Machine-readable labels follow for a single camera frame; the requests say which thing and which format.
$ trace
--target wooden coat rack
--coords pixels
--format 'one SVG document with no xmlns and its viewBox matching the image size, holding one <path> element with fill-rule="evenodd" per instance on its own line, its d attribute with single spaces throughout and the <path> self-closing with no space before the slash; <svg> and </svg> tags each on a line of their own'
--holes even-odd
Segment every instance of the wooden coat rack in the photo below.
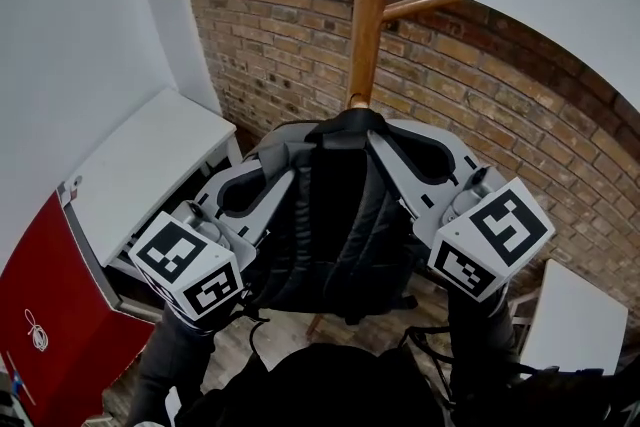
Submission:
<svg viewBox="0 0 640 427">
<path fill-rule="evenodd" d="M 355 0 L 345 108 L 369 107 L 383 23 L 457 1 L 402 0 L 386 5 L 386 0 Z"/>
</svg>

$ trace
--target white cube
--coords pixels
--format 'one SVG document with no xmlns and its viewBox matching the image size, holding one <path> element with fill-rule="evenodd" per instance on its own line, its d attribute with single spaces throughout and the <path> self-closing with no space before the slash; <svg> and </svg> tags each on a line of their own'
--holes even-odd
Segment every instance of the white cube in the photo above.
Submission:
<svg viewBox="0 0 640 427">
<path fill-rule="evenodd" d="M 436 232 L 428 265 L 483 301 L 524 267 L 555 233 L 519 178 Z"/>
<path fill-rule="evenodd" d="M 144 231 L 129 257 L 154 291 L 191 320 L 243 288 L 231 251 L 165 212 Z"/>
</svg>

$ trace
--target wooden floor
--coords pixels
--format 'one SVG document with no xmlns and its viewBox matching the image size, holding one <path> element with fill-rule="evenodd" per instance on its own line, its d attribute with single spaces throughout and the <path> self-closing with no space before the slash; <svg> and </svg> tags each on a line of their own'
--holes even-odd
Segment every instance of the wooden floor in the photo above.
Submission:
<svg viewBox="0 0 640 427">
<path fill-rule="evenodd" d="M 398 344 L 404 330 L 411 325 L 441 326 L 447 323 L 446 293 L 433 283 L 414 275 L 408 293 L 413 294 L 419 306 L 412 311 L 397 311 L 388 315 L 367 317 L 357 326 L 347 326 L 331 315 L 325 316 L 314 333 L 312 342 L 330 342 L 361 347 L 375 354 Z M 256 349 L 269 369 L 292 352 L 306 347 L 305 333 L 313 315 L 263 310 L 263 317 L 271 322 L 261 326 L 254 336 Z M 224 387 L 247 362 L 251 349 L 249 332 L 253 322 L 243 318 L 231 324 L 215 338 L 216 351 L 209 362 L 203 391 Z M 442 335 L 433 340 L 432 347 L 450 353 L 449 339 Z M 440 384 L 431 360 L 422 352 L 412 350 L 416 360 L 431 382 Z M 448 375 L 449 369 L 444 366 Z M 113 417 L 108 421 L 90 422 L 92 427 L 119 427 L 124 424 L 137 373 L 133 364 L 114 385 L 104 393 L 105 413 Z"/>
</svg>

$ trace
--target brick wall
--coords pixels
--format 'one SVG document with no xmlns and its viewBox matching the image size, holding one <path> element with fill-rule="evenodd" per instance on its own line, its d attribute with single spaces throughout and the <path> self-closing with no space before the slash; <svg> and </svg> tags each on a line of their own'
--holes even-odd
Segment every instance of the brick wall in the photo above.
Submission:
<svg viewBox="0 0 640 427">
<path fill-rule="evenodd" d="M 352 2 L 192 0 L 225 116 L 256 139 L 335 116 Z M 372 108 L 458 134 L 555 223 L 518 289 L 555 258 L 633 310 L 640 338 L 640 114 L 575 56 L 471 0 L 389 23 L 380 49 Z"/>
</svg>

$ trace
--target red panel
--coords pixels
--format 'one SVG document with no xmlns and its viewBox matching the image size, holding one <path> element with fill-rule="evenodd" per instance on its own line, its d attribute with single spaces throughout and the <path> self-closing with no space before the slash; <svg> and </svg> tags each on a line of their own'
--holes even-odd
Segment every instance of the red panel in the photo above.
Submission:
<svg viewBox="0 0 640 427">
<path fill-rule="evenodd" d="M 9 352 L 35 406 L 36 425 L 79 426 L 102 410 L 101 393 L 142 349 L 153 326 L 114 311 L 78 250 L 57 194 L 35 217 L 0 276 L 0 350 Z M 38 350 L 25 317 L 48 336 Z M 9 361 L 5 362 L 11 369 Z"/>
</svg>

